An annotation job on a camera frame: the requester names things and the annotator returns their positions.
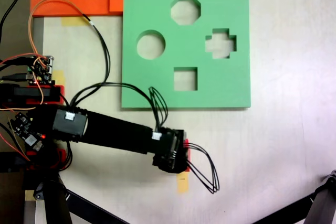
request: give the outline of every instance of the square hole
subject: square hole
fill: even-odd
[[[197,68],[174,68],[174,90],[197,90]]]

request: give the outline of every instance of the connector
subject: connector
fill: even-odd
[[[26,73],[16,73],[12,74],[10,76],[2,76],[0,77],[0,80],[2,81],[29,81],[33,79],[32,74],[26,74]]]

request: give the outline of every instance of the cross-shaped hole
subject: cross-shaped hole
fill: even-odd
[[[212,52],[213,59],[229,59],[231,52],[237,51],[237,39],[229,34],[229,29],[213,29],[213,34],[205,36],[205,51]]]

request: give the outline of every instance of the floor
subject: floor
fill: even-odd
[[[0,17],[4,15],[13,0],[0,0]],[[29,0],[19,0],[14,9],[7,16],[0,44],[0,59],[5,59],[15,54],[31,52],[28,36],[27,22],[29,15]],[[25,68],[10,68],[3,72],[24,72]],[[8,121],[6,112],[0,114],[0,122]],[[5,143],[0,142],[0,150],[9,152]],[[5,224],[22,224],[24,213],[25,192],[21,190],[22,173],[0,174],[0,220]]]

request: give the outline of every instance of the yellow tape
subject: yellow tape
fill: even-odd
[[[186,193],[189,190],[188,172],[177,174],[177,192],[179,194]]]
[[[35,198],[33,197],[34,190],[26,190],[25,191],[25,199],[26,201],[34,201]]]
[[[65,86],[65,77],[63,70],[53,70],[52,75],[56,85]]]
[[[89,22],[84,17],[61,17],[62,26],[89,26]]]

